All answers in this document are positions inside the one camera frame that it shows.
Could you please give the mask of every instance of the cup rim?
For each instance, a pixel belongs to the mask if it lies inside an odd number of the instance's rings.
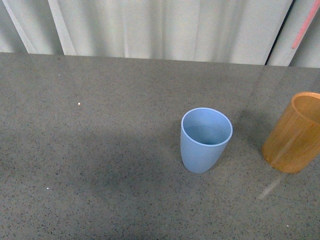
[[[295,100],[299,97],[306,97],[306,96],[309,96],[309,97],[313,97],[313,98],[316,98],[316,99],[319,99],[320,100],[320,93],[316,93],[316,92],[312,92],[312,91],[302,91],[302,92],[298,92],[296,93],[292,98],[291,98],[291,106],[293,107],[294,111],[299,115],[301,116],[302,118],[304,118],[305,120],[307,121],[310,121],[312,122],[313,124],[315,124],[316,126],[320,126],[320,123],[319,122],[316,122],[316,121],[313,121],[312,119],[306,117],[305,115],[303,115],[297,108],[296,108],[296,105],[295,105]]]
[[[191,113],[191,112],[193,112],[193,111],[196,111],[196,110],[209,110],[209,111],[216,112],[216,113],[220,114],[222,117],[224,117],[224,118],[227,120],[227,122],[229,123],[229,125],[230,125],[230,134],[229,134],[228,138],[227,138],[226,140],[224,140],[223,142],[220,142],[220,143],[218,143],[218,144],[204,144],[204,143],[198,142],[198,141],[194,140],[193,138],[191,138],[191,137],[186,133],[185,128],[184,128],[184,125],[183,125],[183,122],[184,122],[184,120],[185,120],[185,117],[186,117],[189,113]],[[226,115],[224,115],[222,112],[220,112],[220,111],[218,111],[218,110],[215,110],[215,109],[212,109],[212,108],[209,108],[209,107],[197,107],[197,108],[193,108],[193,109],[189,110],[188,112],[186,112],[186,113],[184,114],[184,116],[182,117],[182,120],[181,120],[181,129],[182,129],[183,133],[186,135],[186,137],[187,137],[188,139],[190,139],[192,142],[194,142],[194,143],[196,143],[196,144],[199,144],[199,145],[202,145],[202,146],[207,146],[207,147],[218,147],[218,146],[221,146],[221,145],[227,143],[227,142],[230,140],[230,138],[232,137],[232,134],[233,134],[233,127],[232,127],[232,123],[231,123],[231,121],[229,120],[229,118],[227,118]]]

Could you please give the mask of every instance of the wooden cup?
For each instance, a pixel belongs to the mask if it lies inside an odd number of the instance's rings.
[[[297,173],[320,153],[320,94],[294,95],[262,146],[264,159],[284,173]]]

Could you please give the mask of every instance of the blue cup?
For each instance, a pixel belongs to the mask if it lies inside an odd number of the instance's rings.
[[[180,149],[184,166],[201,174],[221,156],[233,133],[230,120],[221,112],[199,107],[188,111],[181,121]]]

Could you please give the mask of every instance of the gray countertop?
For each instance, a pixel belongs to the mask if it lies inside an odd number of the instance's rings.
[[[0,53],[0,239],[320,239],[320,158],[297,174],[261,146],[320,69]],[[180,123],[233,124],[189,172]]]

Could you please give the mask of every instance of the orange cup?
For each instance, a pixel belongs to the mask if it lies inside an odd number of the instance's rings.
[[[294,95],[262,146],[264,159],[284,173],[297,173],[320,153],[320,94]]]

